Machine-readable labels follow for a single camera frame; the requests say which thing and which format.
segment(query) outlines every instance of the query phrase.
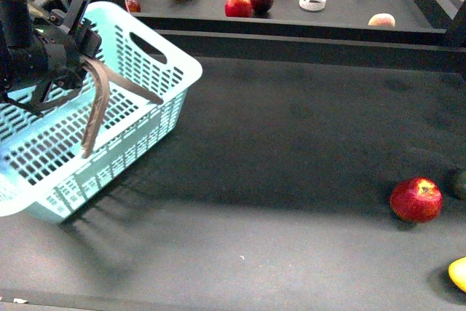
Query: white ribbon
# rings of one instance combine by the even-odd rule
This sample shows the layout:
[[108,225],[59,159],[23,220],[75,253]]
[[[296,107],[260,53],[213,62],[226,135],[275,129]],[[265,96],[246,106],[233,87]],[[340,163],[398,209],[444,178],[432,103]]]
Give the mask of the white ribbon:
[[309,11],[319,11],[325,7],[327,0],[299,0],[299,6]]

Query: basket vent hole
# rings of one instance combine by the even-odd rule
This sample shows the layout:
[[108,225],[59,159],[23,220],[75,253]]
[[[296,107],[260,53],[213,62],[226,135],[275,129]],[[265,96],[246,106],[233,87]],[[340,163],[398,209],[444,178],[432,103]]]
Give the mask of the basket vent hole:
[[163,63],[164,65],[167,63],[167,56],[165,56],[160,50],[150,45],[140,36],[137,36],[132,32],[130,33],[130,38],[133,43],[136,44],[139,49],[143,50],[147,55],[150,55],[153,59]]

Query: lemon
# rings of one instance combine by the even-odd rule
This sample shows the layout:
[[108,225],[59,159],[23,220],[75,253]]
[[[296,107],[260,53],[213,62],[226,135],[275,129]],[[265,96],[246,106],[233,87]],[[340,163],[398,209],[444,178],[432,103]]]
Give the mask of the lemon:
[[459,289],[466,292],[466,257],[450,264],[449,276]]

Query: red apple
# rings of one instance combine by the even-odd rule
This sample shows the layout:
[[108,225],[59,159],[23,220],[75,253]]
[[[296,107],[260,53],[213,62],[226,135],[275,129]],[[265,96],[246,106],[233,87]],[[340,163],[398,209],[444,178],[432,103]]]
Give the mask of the red apple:
[[139,0],[127,0],[126,10],[129,12],[141,12],[141,3]]
[[225,15],[228,17],[251,17],[253,5],[250,0],[226,0]]
[[435,219],[442,208],[442,194],[428,178],[401,181],[390,195],[395,214],[408,222],[422,223]]
[[269,11],[274,4],[274,0],[250,0],[250,2],[253,5],[253,10],[258,14]]

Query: black robotic mount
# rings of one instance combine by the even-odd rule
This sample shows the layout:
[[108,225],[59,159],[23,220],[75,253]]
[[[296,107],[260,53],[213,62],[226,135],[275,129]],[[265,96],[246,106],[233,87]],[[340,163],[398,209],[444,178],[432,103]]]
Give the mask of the black robotic mount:
[[[83,21],[89,3],[72,0],[66,12],[55,9],[45,18],[29,12],[28,0],[0,0],[0,103],[40,115],[79,94],[87,73],[82,56],[94,58],[101,43]],[[69,92],[49,101],[53,85]],[[9,97],[27,87],[35,87],[29,101]]]

